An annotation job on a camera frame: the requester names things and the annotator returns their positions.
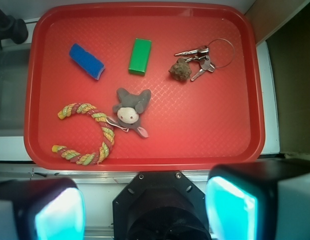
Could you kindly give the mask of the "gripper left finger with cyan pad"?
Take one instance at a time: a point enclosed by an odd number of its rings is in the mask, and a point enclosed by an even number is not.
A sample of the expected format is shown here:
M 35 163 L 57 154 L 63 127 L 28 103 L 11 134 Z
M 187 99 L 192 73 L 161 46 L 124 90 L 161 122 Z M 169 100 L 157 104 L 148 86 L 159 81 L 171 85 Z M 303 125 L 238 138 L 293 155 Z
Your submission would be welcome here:
M 0 240 L 82 240 L 85 223 L 69 178 L 0 181 Z

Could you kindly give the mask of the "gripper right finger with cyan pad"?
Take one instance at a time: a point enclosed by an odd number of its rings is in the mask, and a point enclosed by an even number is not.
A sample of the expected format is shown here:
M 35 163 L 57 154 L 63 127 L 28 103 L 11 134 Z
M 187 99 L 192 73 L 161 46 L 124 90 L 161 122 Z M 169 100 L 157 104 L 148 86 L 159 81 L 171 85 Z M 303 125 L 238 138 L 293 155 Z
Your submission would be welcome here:
M 310 161 L 216 165 L 205 205 L 219 240 L 310 240 Z

